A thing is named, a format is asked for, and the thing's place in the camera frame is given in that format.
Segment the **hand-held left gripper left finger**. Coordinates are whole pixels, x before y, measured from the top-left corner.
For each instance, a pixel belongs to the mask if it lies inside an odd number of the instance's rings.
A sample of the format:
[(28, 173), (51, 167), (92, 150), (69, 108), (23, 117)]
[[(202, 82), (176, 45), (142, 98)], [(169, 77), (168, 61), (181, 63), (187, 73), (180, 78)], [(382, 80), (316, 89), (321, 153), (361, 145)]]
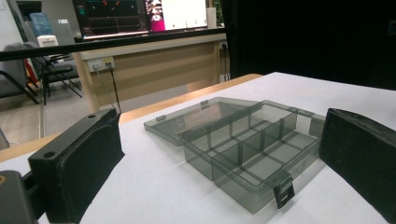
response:
[(51, 223), (78, 224), (114, 167), (123, 158), (120, 114), (90, 114), (29, 158), (27, 186), (34, 214)]

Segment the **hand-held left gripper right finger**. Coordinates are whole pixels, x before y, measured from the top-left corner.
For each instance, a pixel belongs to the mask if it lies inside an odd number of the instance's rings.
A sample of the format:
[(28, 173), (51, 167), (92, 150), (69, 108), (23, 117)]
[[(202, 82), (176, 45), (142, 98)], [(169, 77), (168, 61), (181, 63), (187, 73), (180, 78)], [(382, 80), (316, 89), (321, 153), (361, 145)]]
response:
[(396, 224), (396, 131), (363, 115), (330, 108), (319, 157), (388, 223)]

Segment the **clear grey compartment storage box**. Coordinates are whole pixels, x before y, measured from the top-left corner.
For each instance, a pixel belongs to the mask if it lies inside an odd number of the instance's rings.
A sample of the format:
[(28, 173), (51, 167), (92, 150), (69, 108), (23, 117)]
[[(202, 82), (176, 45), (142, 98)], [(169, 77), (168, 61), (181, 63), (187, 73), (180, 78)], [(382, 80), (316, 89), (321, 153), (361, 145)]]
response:
[(293, 180), (318, 159), (325, 118), (272, 101), (216, 97), (144, 123), (184, 148), (185, 160), (245, 207), (282, 208)]

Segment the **black folding chair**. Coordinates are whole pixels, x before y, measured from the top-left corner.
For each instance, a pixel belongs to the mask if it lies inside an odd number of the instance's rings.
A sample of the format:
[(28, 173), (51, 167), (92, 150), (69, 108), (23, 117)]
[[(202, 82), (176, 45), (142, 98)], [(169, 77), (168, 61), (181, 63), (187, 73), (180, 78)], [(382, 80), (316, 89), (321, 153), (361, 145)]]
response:
[(76, 66), (67, 61), (68, 55), (58, 54), (50, 56), (34, 56), (30, 60), (36, 74), (41, 80), (43, 87), (44, 104), (50, 97), (50, 83), (62, 82), (67, 88), (81, 97), (80, 87), (73, 81), (74, 78), (79, 78)]

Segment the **white power strip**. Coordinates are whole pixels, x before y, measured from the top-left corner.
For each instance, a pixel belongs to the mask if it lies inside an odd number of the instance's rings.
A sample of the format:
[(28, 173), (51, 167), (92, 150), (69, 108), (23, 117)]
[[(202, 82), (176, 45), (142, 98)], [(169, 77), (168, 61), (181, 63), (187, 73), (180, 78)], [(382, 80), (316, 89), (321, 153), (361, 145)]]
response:
[(112, 57), (90, 59), (87, 63), (91, 72), (102, 71), (115, 67), (114, 59)]

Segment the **grey chair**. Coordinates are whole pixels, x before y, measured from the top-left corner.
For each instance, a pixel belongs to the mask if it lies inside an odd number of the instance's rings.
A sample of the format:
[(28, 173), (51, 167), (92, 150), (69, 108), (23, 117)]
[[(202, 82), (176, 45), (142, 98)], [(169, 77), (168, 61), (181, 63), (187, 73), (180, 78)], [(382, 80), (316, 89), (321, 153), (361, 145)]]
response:
[(24, 94), (36, 105), (35, 93), (28, 85), (24, 59), (0, 62), (0, 98)]

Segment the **wooden desk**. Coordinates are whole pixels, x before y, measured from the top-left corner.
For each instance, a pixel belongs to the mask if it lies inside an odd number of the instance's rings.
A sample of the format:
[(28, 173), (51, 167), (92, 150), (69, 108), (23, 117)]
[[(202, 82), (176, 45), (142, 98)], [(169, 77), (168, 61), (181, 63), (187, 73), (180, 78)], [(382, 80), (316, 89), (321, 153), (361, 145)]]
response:
[[(182, 85), (197, 91), (217, 84), (225, 40), (211, 35), (75, 52), (89, 110)], [(115, 67), (91, 72), (87, 61), (104, 57), (112, 57)]]

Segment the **black horizontal metal bar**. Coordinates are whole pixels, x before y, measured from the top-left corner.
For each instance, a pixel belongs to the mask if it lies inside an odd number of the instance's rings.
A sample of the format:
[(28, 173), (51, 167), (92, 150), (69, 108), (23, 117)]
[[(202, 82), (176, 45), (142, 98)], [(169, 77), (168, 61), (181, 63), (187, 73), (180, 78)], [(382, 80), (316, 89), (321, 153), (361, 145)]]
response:
[(121, 46), (146, 44), (167, 40), (177, 40), (190, 37), (210, 37), (211, 35), (225, 35), (224, 27), (217, 29), (201, 29), (194, 31), (171, 32), (165, 34), (154, 34), (145, 36), (130, 36), (123, 38), (113, 38), (92, 42), (81, 42), (73, 45), (45, 47), (38, 49), (17, 49), (12, 51), (0, 51), (0, 62), (17, 59), (31, 58), (35, 56), (47, 56), (52, 54), (73, 53), (93, 49), (115, 48)]

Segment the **black curtain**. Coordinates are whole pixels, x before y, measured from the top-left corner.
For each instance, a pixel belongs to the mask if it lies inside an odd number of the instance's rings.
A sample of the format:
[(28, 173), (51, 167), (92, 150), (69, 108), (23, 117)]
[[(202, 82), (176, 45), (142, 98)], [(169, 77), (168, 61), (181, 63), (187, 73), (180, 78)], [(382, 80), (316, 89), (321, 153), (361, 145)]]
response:
[(396, 91), (396, 0), (220, 0), (231, 76), (282, 72)]

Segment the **blue water bottle dispenser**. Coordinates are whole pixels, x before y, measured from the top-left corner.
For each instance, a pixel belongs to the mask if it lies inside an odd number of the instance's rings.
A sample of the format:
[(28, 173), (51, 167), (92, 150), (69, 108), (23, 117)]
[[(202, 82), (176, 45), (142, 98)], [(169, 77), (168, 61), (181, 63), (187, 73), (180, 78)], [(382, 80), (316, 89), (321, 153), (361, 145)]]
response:
[(53, 34), (50, 21), (45, 13), (37, 12), (29, 15), (34, 27), (36, 40), (41, 48), (58, 46), (57, 37)]

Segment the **computer monitor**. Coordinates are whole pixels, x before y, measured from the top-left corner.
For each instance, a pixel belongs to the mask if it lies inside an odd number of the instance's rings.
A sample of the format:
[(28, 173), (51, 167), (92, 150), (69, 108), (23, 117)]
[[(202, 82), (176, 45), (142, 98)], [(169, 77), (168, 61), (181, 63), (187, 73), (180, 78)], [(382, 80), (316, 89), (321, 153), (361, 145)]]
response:
[(206, 28), (205, 0), (73, 0), (83, 40)]

